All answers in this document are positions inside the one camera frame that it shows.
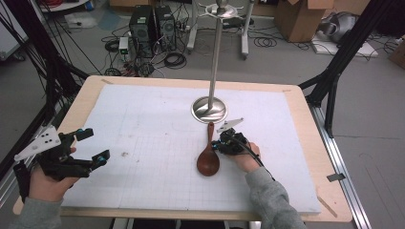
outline hand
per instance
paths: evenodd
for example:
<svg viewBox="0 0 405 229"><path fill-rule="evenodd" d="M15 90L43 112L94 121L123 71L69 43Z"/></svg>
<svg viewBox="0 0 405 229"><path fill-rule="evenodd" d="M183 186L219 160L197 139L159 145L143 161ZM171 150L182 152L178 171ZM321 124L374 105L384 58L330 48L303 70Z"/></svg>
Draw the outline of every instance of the hand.
<svg viewBox="0 0 405 229"><path fill-rule="evenodd" d="M35 198L49 202L59 202L63 199L66 191L79 180L78 177L65 177L58 181L44 174L39 165L35 166L31 173L29 198Z"/></svg>
<svg viewBox="0 0 405 229"><path fill-rule="evenodd" d="M255 143L250 142L250 149L253 151L253 153L260 156L260 149ZM255 159L253 159L253 157L248 152L244 152L244 154L241 155L229 157L235 161L236 165L238 165L238 167L241 170L247 173L255 171L260 167L260 165L256 162Z"/></svg>

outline spoon handle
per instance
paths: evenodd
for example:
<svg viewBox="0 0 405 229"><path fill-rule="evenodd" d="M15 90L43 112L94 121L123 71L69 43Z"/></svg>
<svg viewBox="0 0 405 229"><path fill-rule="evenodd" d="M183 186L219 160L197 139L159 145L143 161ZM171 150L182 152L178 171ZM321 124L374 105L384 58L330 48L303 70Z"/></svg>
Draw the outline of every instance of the spoon handle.
<svg viewBox="0 0 405 229"><path fill-rule="evenodd" d="M208 123L208 144L211 145L212 136L214 135L214 123Z"/></svg>

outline round metal base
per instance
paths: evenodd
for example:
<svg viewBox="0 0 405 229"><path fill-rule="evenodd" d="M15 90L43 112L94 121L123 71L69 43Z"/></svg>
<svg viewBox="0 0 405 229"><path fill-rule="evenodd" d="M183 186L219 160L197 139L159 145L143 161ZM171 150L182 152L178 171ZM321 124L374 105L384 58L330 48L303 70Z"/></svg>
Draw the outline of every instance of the round metal base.
<svg viewBox="0 0 405 229"><path fill-rule="evenodd" d="M202 123L218 123L226 118L227 107L219 98L213 97L212 109L208 110L208 96L205 96L194 101L191 114Z"/></svg>
<svg viewBox="0 0 405 229"><path fill-rule="evenodd" d="M232 18L238 16L238 10L230 5L226 5L224 8L219 8L217 4L212 4L205 8L205 13L220 18Z"/></svg>

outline wooden table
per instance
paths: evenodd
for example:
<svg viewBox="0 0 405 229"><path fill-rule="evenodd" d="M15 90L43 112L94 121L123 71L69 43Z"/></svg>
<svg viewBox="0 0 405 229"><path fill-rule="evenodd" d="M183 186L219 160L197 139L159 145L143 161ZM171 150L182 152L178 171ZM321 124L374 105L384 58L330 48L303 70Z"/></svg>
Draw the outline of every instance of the wooden table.
<svg viewBox="0 0 405 229"><path fill-rule="evenodd" d="M91 76L84 83L81 91L58 131L69 133L82 128L88 115L96 104L98 95L106 84L141 85L178 88L208 88L208 81L156 79L156 78L127 78L112 76ZM318 215L302 215L304 221L340 221L352 220L352 213L338 181L329 182L327 176L334 174L328 153L325 149L316 124L310 113L301 89L293 85L253 84L237 82L217 82L217 89L250 90L262 92L284 93L288 101L297 135L309 166L309 171L315 185L318 200L321 203L321 213ZM17 200L13 212L19 214L23 207ZM81 217L115 217L115 218L155 218L155 219L224 219L224 220L260 220L256 214L235 212L207 211L164 211L138 209L106 209L62 207L62 216Z"/></svg>

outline wooden spoon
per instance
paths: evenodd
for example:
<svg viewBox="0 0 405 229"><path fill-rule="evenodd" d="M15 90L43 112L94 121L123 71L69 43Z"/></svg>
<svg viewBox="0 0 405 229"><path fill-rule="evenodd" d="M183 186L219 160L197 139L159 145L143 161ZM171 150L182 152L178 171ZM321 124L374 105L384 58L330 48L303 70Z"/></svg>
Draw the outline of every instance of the wooden spoon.
<svg viewBox="0 0 405 229"><path fill-rule="evenodd" d="M197 169L202 175L206 177L215 175L220 169L220 159L212 150L211 141L213 134L214 123L210 122L208 123L208 143L197 159Z"/></svg>

